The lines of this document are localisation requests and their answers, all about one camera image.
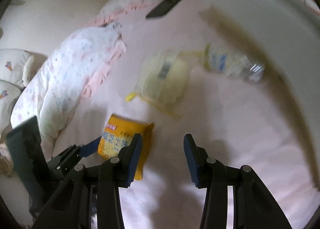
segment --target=yellow snack package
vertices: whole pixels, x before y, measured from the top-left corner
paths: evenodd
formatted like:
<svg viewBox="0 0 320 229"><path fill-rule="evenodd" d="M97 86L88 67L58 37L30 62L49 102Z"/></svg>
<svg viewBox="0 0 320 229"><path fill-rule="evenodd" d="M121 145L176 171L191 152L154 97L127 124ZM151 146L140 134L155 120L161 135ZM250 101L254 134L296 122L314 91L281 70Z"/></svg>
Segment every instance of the yellow snack package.
<svg viewBox="0 0 320 229"><path fill-rule="evenodd" d="M102 133L98 153L105 159L118 155L121 148L129 146L135 133L142 136L142 150L135 175L136 180L142 180L143 165L151 148L151 135L154 124L139 123L112 114Z"/></svg>

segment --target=white pillow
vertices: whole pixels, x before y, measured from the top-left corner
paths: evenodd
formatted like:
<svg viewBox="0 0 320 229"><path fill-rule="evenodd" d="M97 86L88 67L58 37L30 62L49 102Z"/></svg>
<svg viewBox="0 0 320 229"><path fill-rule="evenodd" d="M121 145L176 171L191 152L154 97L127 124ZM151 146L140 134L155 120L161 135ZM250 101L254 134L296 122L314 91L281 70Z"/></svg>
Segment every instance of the white pillow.
<svg viewBox="0 0 320 229"><path fill-rule="evenodd" d="M0 80L23 89L29 83L33 61L34 57L22 49L0 49Z"/></svg>
<svg viewBox="0 0 320 229"><path fill-rule="evenodd" d="M118 20L130 11L143 9L153 5L155 0L109 0L99 14L90 19L86 26L104 26Z"/></svg>
<svg viewBox="0 0 320 229"><path fill-rule="evenodd" d="M10 116L21 91L14 85L0 80L0 134L10 124Z"/></svg>

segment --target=fabric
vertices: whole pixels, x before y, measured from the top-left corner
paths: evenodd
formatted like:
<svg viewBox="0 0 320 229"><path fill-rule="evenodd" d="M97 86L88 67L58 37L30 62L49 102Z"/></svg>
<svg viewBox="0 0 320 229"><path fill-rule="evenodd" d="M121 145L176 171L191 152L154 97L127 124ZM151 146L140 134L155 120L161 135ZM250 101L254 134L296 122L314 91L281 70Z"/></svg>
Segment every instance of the fabric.
<svg viewBox="0 0 320 229"><path fill-rule="evenodd" d="M19 88L0 80L0 135L10 124L11 111L20 94Z"/></svg>
<svg viewBox="0 0 320 229"><path fill-rule="evenodd" d="M125 97L136 84L143 60L164 49L198 51L210 44L226 44L199 16L205 0L182 0L161 19L145 20L150 8L119 19L127 52L102 86L80 104L72 122L57 138L53 155L68 146L86 144L101 136L111 114L153 122L152 148L143 180L120 188L126 229L198 229L205 189L192 183L183 152L183 137L191 133L199 147L223 164L250 165L269 188L292 228L302 229L320 204L320 193L302 148L301 127L292 125L291 100L283 98L280 82L252 85L207 73L201 65L191 71L187 89L177 106L181 118ZM86 167L101 164L97 154L82 159ZM233 210L231 198L228 210ZM231 215L228 229L232 228Z"/></svg>
<svg viewBox="0 0 320 229"><path fill-rule="evenodd" d="M320 16L320 9L314 0L300 0Z"/></svg>
<svg viewBox="0 0 320 229"><path fill-rule="evenodd" d="M112 65L123 55L125 51L126 47L123 43L115 46L114 55L102 64L101 68L93 74L91 79L84 86L80 96L80 103L89 98L103 84L109 73L112 71Z"/></svg>
<svg viewBox="0 0 320 229"><path fill-rule="evenodd" d="M0 80L25 88L34 57L22 49L0 49Z"/></svg>
<svg viewBox="0 0 320 229"><path fill-rule="evenodd" d="M85 85L102 65L124 51L117 24L71 34L23 91L12 112L12 127L36 115L41 147L49 160L54 141L72 119Z"/></svg>
<svg viewBox="0 0 320 229"><path fill-rule="evenodd" d="M153 5L154 0L109 0L100 13L92 18L86 26L103 26L116 21L121 15L130 11Z"/></svg>

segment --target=bedsheet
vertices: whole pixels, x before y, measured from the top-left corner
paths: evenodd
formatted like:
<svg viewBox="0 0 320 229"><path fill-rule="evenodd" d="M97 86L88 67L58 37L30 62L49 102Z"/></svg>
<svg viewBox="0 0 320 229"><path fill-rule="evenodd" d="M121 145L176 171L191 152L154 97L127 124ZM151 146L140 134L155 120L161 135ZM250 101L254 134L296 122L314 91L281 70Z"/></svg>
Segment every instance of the bedsheet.
<svg viewBox="0 0 320 229"><path fill-rule="evenodd" d="M281 94L281 83L265 80L252 85L207 73L197 65L178 106L181 118L159 112L138 98L125 101L143 59L154 51L201 50L208 42L224 43L199 17L198 12L206 7L205 0L182 0L161 19L146 21L149 8L122 16L119 22L127 51L96 93L77 108L58 137L53 155L101 136L112 113L153 122L153 146L143 180L119 189L125 228L193 229L199 228L205 190L191 182L183 152L183 136L191 133L198 146L225 165L252 166L292 228L303 228L320 204L320 193L301 149L304 141L275 102L273 94ZM95 153L81 163L89 167L103 161ZM228 211L232 209L230 196Z"/></svg>

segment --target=plastic bag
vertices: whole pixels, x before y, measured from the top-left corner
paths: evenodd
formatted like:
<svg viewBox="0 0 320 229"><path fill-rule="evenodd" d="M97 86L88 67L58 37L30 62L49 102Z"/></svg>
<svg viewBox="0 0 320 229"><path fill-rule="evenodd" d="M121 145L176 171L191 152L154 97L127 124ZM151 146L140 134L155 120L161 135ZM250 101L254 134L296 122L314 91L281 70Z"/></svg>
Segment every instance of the plastic bag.
<svg viewBox="0 0 320 229"><path fill-rule="evenodd" d="M201 52L161 51L147 58L142 66L139 80L127 101L136 95L156 105L168 114L175 115L174 106L187 87L190 70Z"/></svg>
<svg viewBox="0 0 320 229"><path fill-rule="evenodd" d="M226 76L258 82L263 76L264 64L251 62L246 55L231 49L208 45L204 51L204 68Z"/></svg>

